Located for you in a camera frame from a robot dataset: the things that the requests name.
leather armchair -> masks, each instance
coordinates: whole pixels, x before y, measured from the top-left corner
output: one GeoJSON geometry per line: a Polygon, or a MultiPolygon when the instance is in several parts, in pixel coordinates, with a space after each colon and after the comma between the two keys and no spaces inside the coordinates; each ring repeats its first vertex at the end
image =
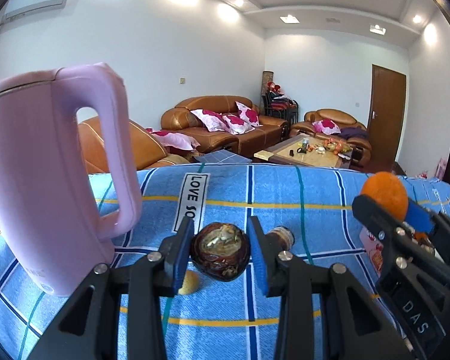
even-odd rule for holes
{"type": "Polygon", "coordinates": [[[255,127],[255,130],[242,135],[232,135],[225,131],[209,132],[202,122],[191,113],[196,109],[207,109],[219,114],[238,115],[235,101],[253,108],[260,114],[259,108],[246,97],[192,97],[178,103],[162,115],[162,129],[180,131],[190,135],[200,143],[197,150],[202,153],[227,149],[245,157],[252,157],[254,153],[281,142],[287,126],[287,121],[283,119],[259,115],[259,123],[262,126],[255,127]]]}
{"type": "MultiPolygon", "coordinates": [[[[347,114],[346,112],[340,111],[338,109],[324,108],[319,109],[317,111],[309,111],[304,116],[304,121],[296,123],[292,126],[290,135],[297,135],[300,131],[310,133],[316,135],[317,137],[327,138],[329,135],[325,135],[323,133],[315,133],[315,129],[313,128],[312,123],[322,120],[322,119],[331,119],[333,120],[340,128],[345,127],[359,127],[362,130],[366,131],[367,128],[357,121],[353,116],[347,114]]],[[[357,165],[364,166],[368,164],[371,158],[372,146],[367,139],[354,137],[346,139],[346,142],[356,148],[357,151],[361,152],[361,158],[358,160],[357,165]]]]}
{"type": "MultiPolygon", "coordinates": [[[[179,155],[169,154],[162,144],[142,126],[130,120],[128,127],[137,170],[188,163],[179,155]]],[[[83,160],[88,173],[108,173],[107,156],[98,117],[84,120],[78,125],[78,132],[83,160]]]]}

blue gripper pad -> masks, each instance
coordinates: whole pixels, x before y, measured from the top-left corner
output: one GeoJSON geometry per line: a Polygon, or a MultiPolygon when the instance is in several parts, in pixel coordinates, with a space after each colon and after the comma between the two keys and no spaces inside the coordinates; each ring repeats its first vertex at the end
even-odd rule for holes
{"type": "Polygon", "coordinates": [[[187,217],[183,218],[180,227],[176,235],[174,235],[173,246],[169,252],[167,261],[173,263],[173,291],[178,293],[183,285],[183,279],[185,278],[185,271],[187,270],[188,257],[190,256],[190,243],[194,233],[193,219],[187,217]]]}
{"type": "Polygon", "coordinates": [[[262,227],[257,217],[249,217],[247,220],[247,235],[250,239],[251,256],[253,262],[253,271],[257,280],[258,287],[262,293],[267,296],[268,282],[267,282],[267,264],[262,255],[262,249],[259,244],[259,237],[265,239],[262,227]]]}
{"type": "Polygon", "coordinates": [[[430,233],[434,224],[430,219],[430,214],[425,209],[408,199],[408,210],[405,216],[405,222],[411,225],[416,231],[421,233],[430,233]]]}

coffee table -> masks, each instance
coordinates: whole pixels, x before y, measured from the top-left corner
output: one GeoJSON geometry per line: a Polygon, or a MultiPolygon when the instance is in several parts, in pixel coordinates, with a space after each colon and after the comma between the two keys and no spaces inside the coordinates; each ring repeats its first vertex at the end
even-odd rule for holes
{"type": "MultiPolygon", "coordinates": [[[[253,155],[255,160],[259,162],[268,162],[273,164],[299,165],[307,167],[332,167],[345,168],[350,167],[350,161],[334,155],[331,151],[325,154],[319,154],[315,150],[308,151],[306,154],[297,153],[296,150],[301,147],[303,138],[308,138],[312,145],[323,145],[324,139],[312,137],[306,134],[299,134],[296,137],[289,138],[265,150],[259,151],[253,155]]],[[[352,157],[353,149],[344,153],[348,157],[352,157]]]]}

wooden door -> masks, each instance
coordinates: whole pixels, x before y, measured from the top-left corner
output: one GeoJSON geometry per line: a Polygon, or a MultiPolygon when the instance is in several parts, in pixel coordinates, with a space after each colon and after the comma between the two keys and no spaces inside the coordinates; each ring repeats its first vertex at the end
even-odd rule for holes
{"type": "Polygon", "coordinates": [[[372,160],[393,164],[397,155],[405,113],[407,77],[372,65],[372,96],[368,136],[372,160]]]}

floral pillow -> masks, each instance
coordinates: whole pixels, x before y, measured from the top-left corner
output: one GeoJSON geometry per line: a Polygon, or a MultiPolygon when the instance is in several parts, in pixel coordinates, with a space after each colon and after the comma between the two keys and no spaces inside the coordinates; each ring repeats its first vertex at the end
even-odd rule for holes
{"type": "Polygon", "coordinates": [[[340,134],[339,126],[337,126],[333,120],[323,119],[318,122],[313,122],[312,124],[315,132],[322,132],[326,135],[340,134]]]}
{"type": "Polygon", "coordinates": [[[175,147],[180,150],[192,151],[200,146],[195,138],[179,132],[154,131],[152,128],[147,128],[146,130],[153,134],[164,147],[175,147]]]}
{"type": "Polygon", "coordinates": [[[258,123],[258,114],[251,108],[248,108],[245,104],[235,102],[238,107],[238,116],[240,119],[250,124],[253,127],[259,127],[260,123],[258,123]]]}
{"type": "Polygon", "coordinates": [[[223,115],[223,120],[228,125],[229,131],[233,135],[245,134],[246,132],[255,130],[245,120],[235,115],[223,115]]]}
{"type": "Polygon", "coordinates": [[[196,109],[191,111],[193,115],[198,117],[200,121],[205,125],[209,132],[213,131],[226,131],[230,132],[227,124],[222,118],[222,115],[217,112],[209,111],[206,109],[196,109]]]}

